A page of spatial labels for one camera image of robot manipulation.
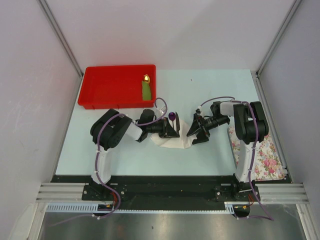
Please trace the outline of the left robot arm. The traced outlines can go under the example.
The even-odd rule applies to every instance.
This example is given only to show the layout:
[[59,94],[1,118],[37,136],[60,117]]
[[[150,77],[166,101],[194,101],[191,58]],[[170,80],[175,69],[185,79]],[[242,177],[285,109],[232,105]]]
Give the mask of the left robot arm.
[[148,134],[156,134],[160,139],[175,139],[180,137],[180,119],[176,112],[168,117],[156,118],[151,109],[144,109],[137,121],[119,113],[115,109],[108,110],[90,129],[92,141],[97,145],[92,180],[97,183],[93,194],[100,200],[110,196],[111,188],[106,184],[111,179],[111,158],[108,156],[124,135],[137,142],[144,141]]

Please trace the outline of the white paper napkin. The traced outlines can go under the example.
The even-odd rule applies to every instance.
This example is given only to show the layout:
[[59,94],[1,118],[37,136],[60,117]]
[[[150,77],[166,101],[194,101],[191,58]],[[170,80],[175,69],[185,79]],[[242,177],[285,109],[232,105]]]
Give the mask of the white paper napkin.
[[169,149],[187,149],[190,148],[193,144],[193,140],[197,137],[196,135],[191,135],[187,137],[188,130],[190,126],[184,121],[180,120],[180,130],[178,138],[160,138],[158,133],[153,133],[150,136],[152,142],[161,148],[169,148]]

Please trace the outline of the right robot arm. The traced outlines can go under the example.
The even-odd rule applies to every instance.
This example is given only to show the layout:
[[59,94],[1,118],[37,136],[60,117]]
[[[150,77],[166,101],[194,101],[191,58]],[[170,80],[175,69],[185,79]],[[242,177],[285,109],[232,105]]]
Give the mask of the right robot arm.
[[199,107],[194,115],[186,136],[195,135],[193,144],[205,143],[209,140],[210,130],[230,123],[234,118],[234,130],[240,142],[240,154],[235,177],[238,182],[230,188],[231,196],[242,201],[249,194],[248,187],[243,183],[251,183],[255,178],[255,168],[258,148],[269,133],[269,125],[263,106],[259,101],[214,101],[210,106],[212,116],[204,117]]

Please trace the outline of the black plastic knife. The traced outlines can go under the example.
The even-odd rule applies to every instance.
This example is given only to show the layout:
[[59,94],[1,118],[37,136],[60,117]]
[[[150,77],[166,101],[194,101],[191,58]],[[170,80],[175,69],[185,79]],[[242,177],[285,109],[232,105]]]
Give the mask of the black plastic knife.
[[180,133],[180,119],[177,112],[175,112],[175,126],[176,126],[176,132]]

